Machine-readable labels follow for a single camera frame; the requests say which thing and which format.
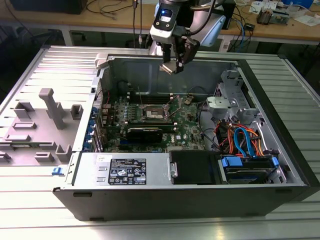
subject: aluminum workbench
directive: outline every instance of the aluminum workbench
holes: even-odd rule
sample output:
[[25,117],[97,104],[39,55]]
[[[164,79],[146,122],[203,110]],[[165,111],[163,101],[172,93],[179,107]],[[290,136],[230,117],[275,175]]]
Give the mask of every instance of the aluminum workbench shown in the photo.
[[[16,117],[18,101],[45,108],[39,90],[54,89],[63,108],[84,105],[97,75],[99,53],[147,50],[63,47],[41,49],[0,106],[0,137]],[[277,55],[208,53],[198,57],[247,60],[296,144],[320,179],[320,98],[286,59]],[[145,221],[78,221],[52,194],[63,181],[52,177],[53,166],[0,167],[1,239],[320,239],[320,193],[291,202],[265,217],[206,218]]]

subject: circuit board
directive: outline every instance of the circuit board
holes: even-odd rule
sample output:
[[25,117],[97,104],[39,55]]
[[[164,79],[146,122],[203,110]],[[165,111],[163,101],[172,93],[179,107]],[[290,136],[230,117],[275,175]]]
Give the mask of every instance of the circuit board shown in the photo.
[[[170,150],[205,149],[197,123],[197,104],[186,104],[183,97],[178,97],[168,105],[141,105],[118,99],[111,102],[110,107],[113,111],[109,111],[109,121],[105,126],[107,144],[104,152],[167,153]],[[128,144],[126,131],[134,127],[161,129],[162,141]]]

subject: power supply label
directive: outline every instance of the power supply label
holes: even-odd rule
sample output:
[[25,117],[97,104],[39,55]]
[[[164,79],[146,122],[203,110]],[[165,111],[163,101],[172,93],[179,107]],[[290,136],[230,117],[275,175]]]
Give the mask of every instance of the power supply label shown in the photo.
[[110,185],[147,184],[147,160],[145,158],[111,159]]

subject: motherboard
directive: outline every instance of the motherboard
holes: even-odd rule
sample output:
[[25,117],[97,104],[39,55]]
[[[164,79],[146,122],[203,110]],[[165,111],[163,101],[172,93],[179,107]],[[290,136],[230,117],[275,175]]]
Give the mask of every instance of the motherboard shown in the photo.
[[104,152],[204,150],[197,107],[187,96],[119,97],[104,106]]

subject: desk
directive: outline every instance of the desk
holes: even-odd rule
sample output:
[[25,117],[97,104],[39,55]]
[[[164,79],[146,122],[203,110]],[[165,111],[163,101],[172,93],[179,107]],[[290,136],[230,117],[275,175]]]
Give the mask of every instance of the desk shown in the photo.
[[[100,0],[101,5],[116,3],[113,0]],[[116,10],[130,5],[124,1],[117,6],[110,6],[110,11]],[[257,24],[257,15],[248,13],[249,6],[239,7],[241,15],[248,23],[255,25],[252,41],[258,42],[273,42],[287,44],[306,44],[317,45],[320,41],[320,24],[317,26],[307,26],[293,19],[289,20],[288,25]],[[116,20],[101,14],[92,13],[84,10],[80,15],[72,15],[65,13],[50,13],[50,12],[29,12],[15,11],[12,12],[15,16],[29,28],[41,29],[56,29],[61,30],[65,44],[73,45],[71,31],[93,31],[93,32],[114,32],[114,33],[132,33],[132,8],[126,8],[117,12]],[[93,3],[90,9],[99,11],[98,4]],[[312,11],[320,11],[320,6],[313,5]],[[150,27],[154,21],[155,5],[143,4],[142,8],[142,33],[148,34]],[[0,24],[5,26],[20,27],[21,25],[12,17],[7,10],[4,0],[0,0]],[[140,28],[140,8],[136,10],[135,27]],[[227,51],[230,41],[239,35],[240,31],[234,21],[231,22],[228,30],[222,30],[219,38],[223,39],[220,51]]]

